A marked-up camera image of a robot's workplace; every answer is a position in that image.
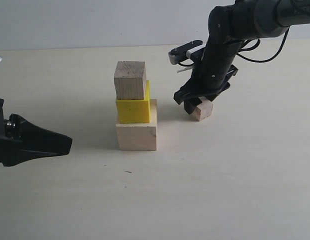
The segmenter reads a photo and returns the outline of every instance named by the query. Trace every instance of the small wooden block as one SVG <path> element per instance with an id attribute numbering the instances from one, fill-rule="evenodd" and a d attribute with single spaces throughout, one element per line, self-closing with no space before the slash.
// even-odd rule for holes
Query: small wooden block
<path id="1" fill-rule="evenodd" d="M 199 100 L 201 101 L 201 104 L 194 106 L 195 110 L 191 115 L 200 122 L 212 115 L 213 103 L 206 97 L 199 97 Z"/>
<path id="2" fill-rule="evenodd" d="M 120 124 L 146 124 L 151 121 L 151 85 L 147 81 L 143 100 L 116 100 Z"/>
<path id="3" fill-rule="evenodd" d="M 143 61 L 119 61 L 114 74 L 118 100 L 143 100 L 146 94 L 146 65 Z"/>
<path id="4" fill-rule="evenodd" d="M 119 149 L 124 151 L 157 150 L 157 100 L 150 101 L 150 123 L 117 123 Z"/>

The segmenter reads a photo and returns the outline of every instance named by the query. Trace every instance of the block tower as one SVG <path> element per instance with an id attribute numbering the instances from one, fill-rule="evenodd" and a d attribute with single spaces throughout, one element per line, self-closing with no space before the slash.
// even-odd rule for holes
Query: block tower
<path id="1" fill-rule="evenodd" d="M 151 84 L 145 62 L 119 61 L 114 74 L 116 132 L 120 150 L 157 150 L 157 100 L 151 99 Z"/>

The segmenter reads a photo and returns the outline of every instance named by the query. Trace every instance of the tabletop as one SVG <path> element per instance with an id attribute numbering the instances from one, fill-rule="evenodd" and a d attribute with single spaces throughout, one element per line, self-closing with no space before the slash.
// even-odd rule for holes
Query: tabletop
<path id="1" fill-rule="evenodd" d="M 174 47 L 0 52 L 5 117 L 73 138 L 67 156 L 0 164 L 0 240 L 310 240 L 310 39 L 237 57 L 201 122 L 173 100 L 191 73 Z M 146 63 L 157 151 L 118 150 L 118 61 Z"/>

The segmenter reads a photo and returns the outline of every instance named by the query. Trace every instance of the white wall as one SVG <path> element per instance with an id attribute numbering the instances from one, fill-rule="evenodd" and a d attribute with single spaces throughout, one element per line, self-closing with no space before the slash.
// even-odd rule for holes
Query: white wall
<path id="1" fill-rule="evenodd" d="M 0 51 L 207 40 L 216 5 L 234 0 L 0 0 Z M 310 25 L 290 38 L 310 38 Z"/>

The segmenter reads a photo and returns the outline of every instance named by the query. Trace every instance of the yellow plastic cube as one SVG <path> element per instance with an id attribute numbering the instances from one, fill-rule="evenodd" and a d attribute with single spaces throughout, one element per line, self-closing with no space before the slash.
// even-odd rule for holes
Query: yellow plastic cube
<path id="1" fill-rule="evenodd" d="M 146 84 L 143 100 L 116 99 L 118 121 L 120 124 L 147 124 L 151 122 L 151 86 Z"/>

